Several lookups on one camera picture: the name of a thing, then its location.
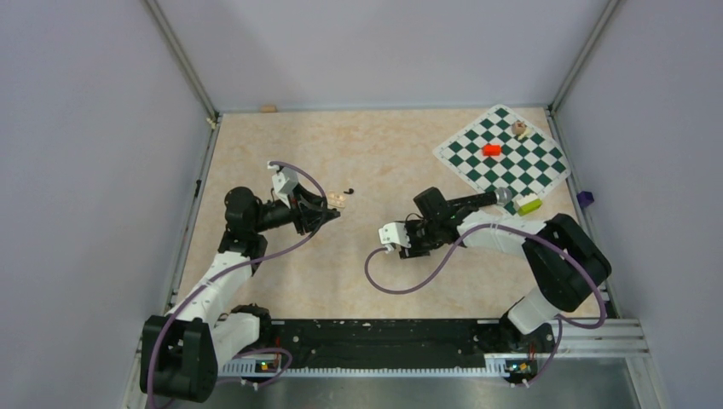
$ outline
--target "black mount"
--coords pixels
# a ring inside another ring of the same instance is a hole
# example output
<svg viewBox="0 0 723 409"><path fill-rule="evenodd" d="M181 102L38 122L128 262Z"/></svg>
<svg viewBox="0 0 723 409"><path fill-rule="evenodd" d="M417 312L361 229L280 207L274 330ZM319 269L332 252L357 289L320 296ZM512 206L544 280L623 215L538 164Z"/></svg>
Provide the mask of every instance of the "black mount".
<svg viewBox="0 0 723 409"><path fill-rule="evenodd" d="M536 236L567 251L585 268L595 285L610 277L607 258L572 217L557 214ZM590 296L590 286L557 253L530 239L524 241L522 248L542 295L556 308L570 313Z"/></svg>
<svg viewBox="0 0 723 409"><path fill-rule="evenodd" d="M147 393L148 368L153 345L168 317L154 315L143 325L141 391ZM211 396L218 378L218 364L208 324L196 319L175 320L160 345L153 378L156 395L203 402Z"/></svg>

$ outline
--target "chessboard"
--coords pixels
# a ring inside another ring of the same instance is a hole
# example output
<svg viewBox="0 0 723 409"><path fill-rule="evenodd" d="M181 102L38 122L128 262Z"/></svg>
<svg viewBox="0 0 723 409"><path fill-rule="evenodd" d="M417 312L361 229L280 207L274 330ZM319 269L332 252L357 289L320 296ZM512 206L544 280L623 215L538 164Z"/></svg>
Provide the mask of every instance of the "chessboard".
<svg viewBox="0 0 723 409"><path fill-rule="evenodd" d="M512 124L522 121L529 129L518 139ZM483 156L482 147L500 145L498 156ZM434 149L434 155L477 192L508 187L512 202L504 206L511 215L515 199L535 193L541 199L570 175L558 143L509 107L497 105Z"/></svg>

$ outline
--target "light gray wall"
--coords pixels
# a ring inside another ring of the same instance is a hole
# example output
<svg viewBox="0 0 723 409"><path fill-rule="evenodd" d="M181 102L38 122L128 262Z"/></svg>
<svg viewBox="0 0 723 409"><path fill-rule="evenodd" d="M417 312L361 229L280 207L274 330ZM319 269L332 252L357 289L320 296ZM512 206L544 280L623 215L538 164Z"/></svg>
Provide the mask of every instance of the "light gray wall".
<svg viewBox="0 0 723 409"><path fill-rule="evenodd" d="M140 1L0 4L2 407L119 407L208 140Z"/></svg>
<svg viewBox="0 0 723 409"><path fill-rule="evenodd" d="M607 0L162 0L217 108L547 104Z"/></svg>
<svg viewBox="0 0 723 409"><path fill-rule="evenodd" d="M560 114L673 407L723 398L723 2L623 4Z"/></svg>

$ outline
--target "small beige object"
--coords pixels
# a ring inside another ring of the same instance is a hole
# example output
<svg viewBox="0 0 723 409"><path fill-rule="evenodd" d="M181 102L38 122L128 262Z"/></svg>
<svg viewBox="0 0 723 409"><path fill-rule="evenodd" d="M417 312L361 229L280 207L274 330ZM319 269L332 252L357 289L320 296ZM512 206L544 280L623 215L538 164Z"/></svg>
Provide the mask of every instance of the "small beige object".
<svg viewBox="0 0 723 409"><path fill-rule="evenodd" d="M522 139L530 136L530 134L532 134L532 129L528 128L528 129L524 130L524 132L521 135L518 135L518 139L521 141Z"/></svg>
<svg viewBox="0 0 723 409"><path fill-rule="evenodd" d="M527 130L527 125L522 121L515 121L515 123L512 124L512 133L515 135L521 135L525 130Z"/></svg>
<svg viewBox="0 0 723 409"><path fill-rule="evenodd" d="M346 196L341 193L328 192L327 202L329 203L329 207L334 207L338 210L341 210L346 207Z"/></svg>
<svg viewBox="0 0 723 409"><path fill-rule="evenodd" d="M261 109L259 109L259 111L260 111L261 113L274 113L274 112L278 112L278 111L276 110L276 105L264 105L264 106L261 107Z"/></svg>

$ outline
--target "tabletop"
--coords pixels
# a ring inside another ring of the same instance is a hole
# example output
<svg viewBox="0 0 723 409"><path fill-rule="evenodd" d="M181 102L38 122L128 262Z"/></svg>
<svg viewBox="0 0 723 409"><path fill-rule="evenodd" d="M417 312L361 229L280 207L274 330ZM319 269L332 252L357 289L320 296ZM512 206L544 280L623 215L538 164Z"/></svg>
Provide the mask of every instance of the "tabletop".
<svg viewBox="0 0 723 409"><path fill-rule="evenodd" d="M364 261L379 248L378 229L417 211L413 197L439 187L447 199L475 194L432 150L485 109L225 114L200 204L179 295L184 297L211 264L225 221L223 198L249 187L270 199L269 160L295 164L327 192L349 188L341 217L330 221L306 245L262 263L236 293L236 304L254 302L274 318L495 318L535 285L528 263L487 249L458 249L426 287L409 295L375 290ZM514 111L548 134L542 108ZM310 191L314 187L299 177ZM542 207L525 218L547 220L557 213L575 217L570 192L560 184ZM266 254L301 239L293 226L264 232ZM401 260L396 253L371 261L371 274L387 288L402 289L425 279L442 260L431 256ZM597 316L592 297L571 316Z"/></svg>

